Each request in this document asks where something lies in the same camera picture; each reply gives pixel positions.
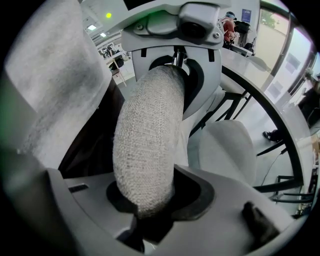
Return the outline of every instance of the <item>office chair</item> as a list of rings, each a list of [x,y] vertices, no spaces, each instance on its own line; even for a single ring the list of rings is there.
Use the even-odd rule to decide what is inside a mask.
[[[256,179],[256,154],[245,126],[236,120],[206,125],[201,134],[200,169],[252,185]]]

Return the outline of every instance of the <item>gray fabric sleeve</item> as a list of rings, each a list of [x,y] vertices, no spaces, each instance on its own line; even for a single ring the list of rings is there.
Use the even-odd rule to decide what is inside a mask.
[[[113,169],[118,188],[137,205],[140,218],[160,211],[174,194],[175,147],[184,92],[178,67],[159,66],[137,82],[121,109]]]
[[[112,78],[83,31],[78,1],[45,1],[16,38],[5,70],[37,112],[22,151],[57,169]]]

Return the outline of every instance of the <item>ceiling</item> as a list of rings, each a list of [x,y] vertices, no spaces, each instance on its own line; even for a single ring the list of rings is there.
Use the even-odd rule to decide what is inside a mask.
[[[110,39],[115,34],[119,34],[120,31],[106,31],[103,24],[99,21],[97,10],[100,8],[100,0],[86,1],[86,4],[81,4],[82,10],[82,24],[83,29],[91,37],[92,41],[96,46],[101,45],[104,41]],[[88,27],[94,25],[96,29],[90,30]]]

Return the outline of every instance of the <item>floor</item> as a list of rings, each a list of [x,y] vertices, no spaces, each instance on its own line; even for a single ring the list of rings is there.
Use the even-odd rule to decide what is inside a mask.
[[[135,84],[135,77],[128,79],[126,81],[126,86],[123,82],[118,84],[118,87],[125,99],[128,99],[130,97],[130,94]],[[235,113],[238,112],[238,110],[244,103],[245,99],[243,99],[240,102]],[[208,123],[214,122],[222,113],[224,113],[230,107],[230,105],[231,101],[227,101],[209,119]],[[267,113],[263,110],[263,108],[260,107],[260,105],[254,99],[250,100],[249,104],[246,106],[244,111],[237,117],[237,120],[242,122],[248,130],[256,153],[259,153],[262,150],[273,145],[273,142],[266,140],[262,136],[262,132],[273,131],[276,128],[276,126],[271,121]],[[192,137],[189,138],[187,146],[189,166],[194,168],[199,168],[197,154],[200,136],[201,129],[199,129],[194,135],[192,135]],[[278,175],[293,175],[292,166],[290,163],[288,153],[280,154],[284,148],[285,146],[282,146],[267,154],[257,157],[257,172],[256,180],[253,184],[254,186],[261,186],[262,184],[273,184],[276,182],[276,178]],[[286,192],[298,193],[299,190],[300,189],[296,188]],[[265,193],[264,195],[270,197],[273,195],[273,193]],[[298,208],[297,204],[291,203],[278,203],[278,205],[286,209],[286,211],[291,215],[295,214]]]

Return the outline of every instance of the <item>black curved frame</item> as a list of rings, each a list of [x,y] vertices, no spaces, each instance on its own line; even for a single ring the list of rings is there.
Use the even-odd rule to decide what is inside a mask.
[[[292,165],[293,171],[293,179],[282,181],[275,184],[263,185],[263,186],[255,186],[254,188],[261,193],[267,192],[275,192],[275,191],[283,191],[292,188],[296,188],[302,186],[304,184],[303,180],[303,171],[302,164],[300,162],[299,154],[296,149],[296,144],[294,139],[292,138],[289,130],[287,129],[286,123],[278,113],[277,109],[273,106],[273,103],[260,92],[255,86],[253,86],[250,82],[245,80],[240,75],[236,74],[232,70],[222,65],[222,73],[234,80],[238,83],[243,89],[245,89],[257,102],[260,103],[261,107],[265,110],[265,112],[269,115],[269,117],[274,122],[275,126],[280,130],[283,134],[283,141],[287,148],[288,155],[290,158],[290,162]]]

